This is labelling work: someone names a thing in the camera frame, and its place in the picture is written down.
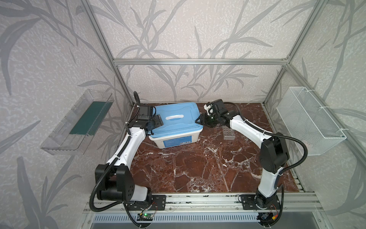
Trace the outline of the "clear test tube rack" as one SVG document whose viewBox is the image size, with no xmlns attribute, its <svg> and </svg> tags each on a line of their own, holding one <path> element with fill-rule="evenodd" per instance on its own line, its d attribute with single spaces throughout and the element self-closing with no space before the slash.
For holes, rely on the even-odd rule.
<svg viewBox="0 0 366 229">
<path fill-rule="evenodd" d="M 233 129 L 231 129 L 227 126 L 222 126 L 222 131 L 223 131 L 224 140 L 235 140 L 235 133 L 234 133 Z"/>
</svg>

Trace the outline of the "blue plastic bin lid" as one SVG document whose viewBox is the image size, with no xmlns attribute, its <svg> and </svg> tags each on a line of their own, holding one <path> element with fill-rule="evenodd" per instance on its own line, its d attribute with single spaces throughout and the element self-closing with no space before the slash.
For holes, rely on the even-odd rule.
<svg viewBox="0 0 366 229">
<path fill-rule="evenodd" d="M 153 130 L 151 138 L 168 137 L 202 131 L 203 126 L 195 121 L 200 116 L 196 103 L 179 103 L 156 107 L 156 113 L 161 117 L 163 125 Z"/>
</svg>

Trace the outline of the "white plastic storage bin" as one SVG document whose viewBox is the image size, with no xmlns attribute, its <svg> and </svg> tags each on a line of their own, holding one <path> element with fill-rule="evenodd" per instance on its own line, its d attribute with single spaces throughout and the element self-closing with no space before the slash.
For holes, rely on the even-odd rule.
<svg viewBox="0 0 366 229">
<path fill-rule="evenodd" d="M 149 139 L 153 141 L 159 149 L 177 147 L 197 142 L 202 130 L 203 129 L 201 128 L 197 131 L 163 137 L 149 136 Z"/>
</svg>

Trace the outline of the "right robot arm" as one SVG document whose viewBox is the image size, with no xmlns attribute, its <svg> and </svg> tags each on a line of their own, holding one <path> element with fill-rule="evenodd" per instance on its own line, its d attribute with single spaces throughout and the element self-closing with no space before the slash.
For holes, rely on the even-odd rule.
<svg viewBox="0 0 366 229">
<path fill-rule="evenodd" d="M 259 209 L 266 209 L 276 201 L 278 182 L 288 170 L 301 165 L 308 157 L 308 148 L 301 140 L 285 136 L 279 132 L 272 133 L 253 124 L 245 118 L 235 103 L 221 99 L 204 105 L 205 112 L 196 119 L 202 126 L 214 128 L 226 126 L 247 137 L 260 148 L 259 161 L 262 166 L 260 184 L 256 190 L 254 203 Z M 303 156 L 296 163 L 286 167 L 290 159 L 287 140 L 298 143 L 303 148 Z"/>
</svg>

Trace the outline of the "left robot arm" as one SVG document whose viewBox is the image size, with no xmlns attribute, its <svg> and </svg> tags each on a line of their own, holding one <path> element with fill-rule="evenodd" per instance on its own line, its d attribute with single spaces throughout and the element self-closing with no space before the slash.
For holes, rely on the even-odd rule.
<svg viewBox="0 0 366 229">
<path fill-rule="evenodd" d="M 134 202 L 148 207 L 152 205 L 151 191 L 135 184 L 130 167 L 141 143 L 164 123 L 154 106 L 141 104 L 136 91 L 133 95 L 138 111 L 125 125 L 126 136 L 122 144 L 106 164 L 95 169 L 96 184 L 89 200 L 91 211 L 102 212 L 119 204 Z"/>
</svg>

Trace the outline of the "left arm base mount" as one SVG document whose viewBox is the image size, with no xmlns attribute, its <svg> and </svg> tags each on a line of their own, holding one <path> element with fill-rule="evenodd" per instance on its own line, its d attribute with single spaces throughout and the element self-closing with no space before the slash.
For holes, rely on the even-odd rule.
<svg viewBox="0 0 366 229">
<path fill-rule="evenodd" d="M 146 201 L 135 201 L 134 203 L 127 204 L 127 208 L 130 211 L 143 211 L 143 210 L 165 210 L 166 195 L 152 195 L 148 196 Z"/>
</svg>

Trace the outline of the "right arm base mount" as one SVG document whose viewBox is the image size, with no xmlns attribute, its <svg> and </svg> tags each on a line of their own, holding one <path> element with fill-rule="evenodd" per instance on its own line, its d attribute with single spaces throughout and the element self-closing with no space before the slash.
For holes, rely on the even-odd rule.
<svg viewBox="0 0 366 229">
<path fill-rule="evenodd" d="M 281 203 L 276 194 L 266 198 L 262 194 L 242 194 L 238 197 L 243 210 L 280 210 Z"/>
</svg>

